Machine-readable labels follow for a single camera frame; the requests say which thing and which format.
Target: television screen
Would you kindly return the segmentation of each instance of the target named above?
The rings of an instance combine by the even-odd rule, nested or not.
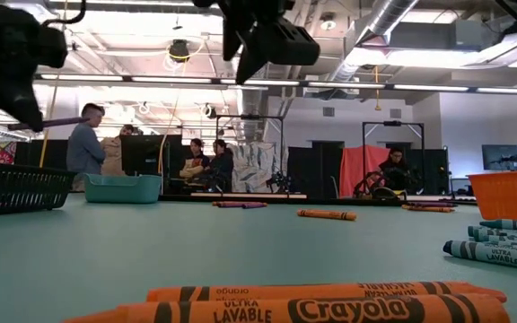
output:
[[[484,170],[517,170],[517,144],[483,144]]]

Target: monitor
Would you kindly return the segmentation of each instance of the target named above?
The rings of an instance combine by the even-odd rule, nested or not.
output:
[[[483,144],[484,170],[517,170],[517,144]]]
[[[157,175],[163,135],[122,135],[121,161],[130,176]]]

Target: wall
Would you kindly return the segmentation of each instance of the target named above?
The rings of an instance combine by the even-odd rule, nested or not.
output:
[[[442,120],[440,113],[440,93],[432,94],[412,107],[414,122],[425,125],[425,148],[441,149]]]
[[[276,115],[280,98],[269,98],[269,114]],[[401,109],[400,121],[412,121],[412,107],[403,100],[381,100],[381,110],[375,110],[376,100],[317,100],[296,98],[285,118],[285,143],[291,147],[311,147],[312,141],[344,141],[345,147],[362,145],[363,121],[392,120],[390,109]],[[322,107],[335,108],[335,117],[322,116]],[[280,134],[269,125],[266,141],[280,141]],[[380,142],[412,142],[419,147],[420,140],[407,127],[378,126],[368,137],[368,144]]]
[[[484,172],[482,144],[517,144],[517,96],[441,93],[440,102],[454,178]]]

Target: table surface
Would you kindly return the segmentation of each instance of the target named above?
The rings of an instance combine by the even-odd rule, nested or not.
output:
[[[60,210],[0,215],[0,322],[58,322],[163,286],[432,280],[501,290],[517,322],[517,268],[442,252],[468,239],[476,207],[318,207],[355,211],[354,223],[301,218],[299,207],[91,205],[71,195]]]

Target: metal frame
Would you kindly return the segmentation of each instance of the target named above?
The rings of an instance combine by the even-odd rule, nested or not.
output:
[[[239,118],[241,120],[261,120],[261,119],[276,119],[280,122],[280,165],[279,168],[283,172],[283,159],[285,156],[285,117],[278,116],[258,116],[258,115],[217,115],[215,119],[215,138],[219,139],[219,120],[221,118]]]
[[[366,126],[372,125],[372,128],[366,132]],[[366,137],[369,136],[378,126],[385,127],[402,127],[407,126],[417,137],[420,138],[420,150],[422,151],[422,188],[424,189],[426,184],[425,178],[425,139],[424,139],[424,124],[416,122],[399,122],[399,121],[384,121],[384,122],[363,122],[363,179],[364,179],[364,191],[368,188],[366,182]],[[414,129],[414,126],[420,128],[420,132]]]

